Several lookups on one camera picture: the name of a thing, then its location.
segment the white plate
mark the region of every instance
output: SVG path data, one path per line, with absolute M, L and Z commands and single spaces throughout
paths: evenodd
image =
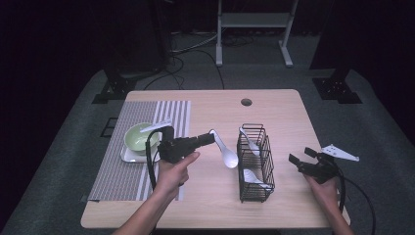
M 158 145 L 153 145 L 152 147 L 152 158 L 155 157 L 155 162 L 157 162 L 160 159 L 159 152 L 157 151 Z M 140 155 L 137 152 L 131 151 L 128 149 L 125 145 L 122 146 L 121 153 L 119 154 L 121 156 L 121 159 L 127 163 L 138 163 L 138 164 L 144 164 L 147 162 L 146 155 Z

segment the spoon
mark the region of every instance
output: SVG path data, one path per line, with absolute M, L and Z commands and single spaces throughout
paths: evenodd
M 259 156 L 259 147 L 248 137 L 247 133 L 245 132 L 244 128 L 239 127 L 239 131 L 245 135 L 248 140 L 248 145 L 250 146 L 251 151 L 253 154 Z
M 220 152 L 222 152 L 222 159 L 226 166 L 229 168 L 234 168 L 238 165 L 238 156 L 230 149 L 226 148 L 223 141 L 220 139 L 219 135 L 216 133 L 214 129 L 212 129 L 209 134 L 213 134 L 214 141 L 216 142 L 217 146 L 219 146 Z
M 259 186 L 266 190 L 272 190 L 272 187 L 268 184 L 263 183 L 258 178 L 256 178 L 256 175 L 250 170 L 250 169 L 244 169 L 244 178 L 245 182 L 247 183 L 257 183 Z

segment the black equipment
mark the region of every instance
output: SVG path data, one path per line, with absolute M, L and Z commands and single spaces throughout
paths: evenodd
M 150 139 L 156 132 L 162 134 L 161 142 L 158 146 L 160 159 L 171 164 L 180 162 L 180 160 L 195 152 L 197 148 L 215 142 L 214 135 L 209 133 L 195 137 L 174 138 L 174 128 L 172 126 L 165 126 L 153 130 L 149 134 L 146 142 L 147 167 L 149 169 L 153 189 L 156 188 L 156 176 L 154 173 L 153 161 L 151 159 Z
M 319 184 L 338 175 L 339 168 L 332 156 L 324 153 L 317 153 L 310 148 L 305 148 L 304 153 L 312 158 L 317 158 L 318 163 L 309 164 L 301 162 L 298 158 L 290 154 L 289 161 L 297 166 L 299 172 L 314 177 L 315 181 Z

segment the metal dish rack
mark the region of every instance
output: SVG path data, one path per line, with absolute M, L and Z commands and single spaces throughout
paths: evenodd
M 239 134 L 237 152 L 239 158 L 239 188 L 241 203 L 244 201 L 265 202 L 274 192 L 275 183 L 273 176 L 274 163 L 272 161 L 269 138 L 262 124 L 246 123 L 242 127 L 248 137 L 259 147 L 259 156 L 251 150 L 248 140 L 242 133 Z M 244 169 L 251 170 L 261 183 L 245 181 Z

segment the human hand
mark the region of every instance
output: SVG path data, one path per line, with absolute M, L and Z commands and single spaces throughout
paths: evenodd
M 317 183 L 313 177 L 306 174 L 304 174 L 304 178 L 311 186 L 314 197 L 321 207 L 336 207 L 338 205 L 335 177 L 327 180 L 323 184 Z
M 155 193 L 162 193 L 173 200 L 178 192 L 179 185 L 184 184 L 189 179 L 187 166 L 194 162 L 200 153 L 194 152 L 181 160 L 177 164 L 171 164 L 164 160 L 159 161 L 159 176 Z

